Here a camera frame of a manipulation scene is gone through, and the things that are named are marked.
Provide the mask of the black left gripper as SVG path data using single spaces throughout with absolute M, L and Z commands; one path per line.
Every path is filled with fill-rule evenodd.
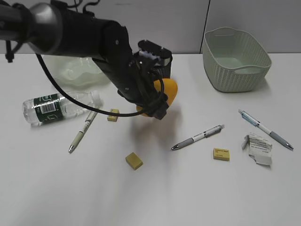
M 164 94 L 162 75 L 155 70 L 159 57 L 136 53 L 130 58 L 118 57 L 114 62 L 96 58 L 93 62 L 123 98 L 141 107 L 147 116 L 163 119 L 169 104 L 168 97 Z

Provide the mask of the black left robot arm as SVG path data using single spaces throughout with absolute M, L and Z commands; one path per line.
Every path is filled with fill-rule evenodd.
M 0 38 L 6 43 L 6 60 L 28 44 L 33 52 L 64 57 L 89 57 L 115 85 L 118 93 L 138 107 L 137 114 L 162 119 L 171 99 L 163 77 L 170 74 L 170 50 L 149 40 L 138 42 L 133 52 L 127 28 L 98 19 L 84 9 L 59 0 L 23 4 L 0 3 Z

